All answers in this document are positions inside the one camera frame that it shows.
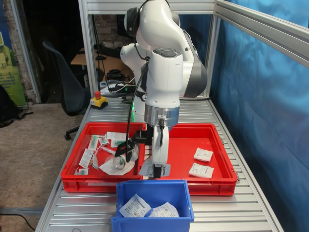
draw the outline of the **black bag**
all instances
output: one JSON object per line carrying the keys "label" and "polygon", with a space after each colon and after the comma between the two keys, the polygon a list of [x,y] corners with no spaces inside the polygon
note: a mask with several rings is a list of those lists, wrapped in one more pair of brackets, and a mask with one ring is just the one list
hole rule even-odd
{"label": "black bag", "polygon": [[20,112],[21,110],[15,106],[5,89],[0,86],[0,128],[10,125],[13,119],[23,119],[26,115],[33,114],[31,112],[20,117],[18,116]]}

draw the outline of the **metal shelf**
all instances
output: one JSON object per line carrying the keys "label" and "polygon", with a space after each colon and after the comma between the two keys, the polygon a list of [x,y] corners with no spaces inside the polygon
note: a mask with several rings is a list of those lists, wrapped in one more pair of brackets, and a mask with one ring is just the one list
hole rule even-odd
{"label": "metal shelf", "polygon": [[[89,108],[69,154],[86,122],[126,121],[128,108],[121,99],[109,99],[109,106],[103,110]],[[182,101],[179,122],[213,123],[239,176],[233,196],[191,197],[195,222],[190,232],[283,231],[212,102]],[[150,153],[151,150],[147,150],[146,156]],[[111,217],[115,211],[115,194],[66,193],[59,176],[36,231],[71,232],[78,228],[82,232],[111,232]]]}

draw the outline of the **gray carpet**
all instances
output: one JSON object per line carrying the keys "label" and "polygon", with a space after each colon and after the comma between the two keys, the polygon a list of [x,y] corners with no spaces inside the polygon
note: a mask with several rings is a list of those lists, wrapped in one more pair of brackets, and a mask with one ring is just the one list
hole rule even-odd
{"label": "gray carpet", "polygon": [[[64,139],[65,131],[83,119],[67,116],[59,103],[28,112],[34,114],[0,129],[0,207],[45,206],[73,141]],[[33,227],[40,219],[29,218]],[[22,218],[0,217],[0,225],[3,232],[28,231]]]}

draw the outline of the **green light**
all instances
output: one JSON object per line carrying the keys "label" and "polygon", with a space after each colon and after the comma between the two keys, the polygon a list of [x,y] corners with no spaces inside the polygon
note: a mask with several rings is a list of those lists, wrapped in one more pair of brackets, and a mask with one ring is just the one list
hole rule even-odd
{"label": "green light", "polygon": [[132,105],[132,112],[133,112],[133,122],[135,122],[134,102],[133,102],[133,105]]}

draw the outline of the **aluminum table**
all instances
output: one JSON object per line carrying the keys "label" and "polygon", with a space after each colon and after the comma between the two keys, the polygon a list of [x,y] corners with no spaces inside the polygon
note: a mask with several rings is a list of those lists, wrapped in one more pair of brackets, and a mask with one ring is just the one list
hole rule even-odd
{"label": "aluminum table", "polygon": [[[109,99],[109,105],[103,110],[88,108],[69,154],[85,123],[127,121],[129,105],[121,100]],[[239,177],[233,196],[191,197],[195,221],[191,223],[190,232],[283,231],[213,103],[181,101],[179,123],[184,122],[213,123]],[[67,193],[59,175],[36,232],[111,232],[111,217],[115,211],[115,194]]]}

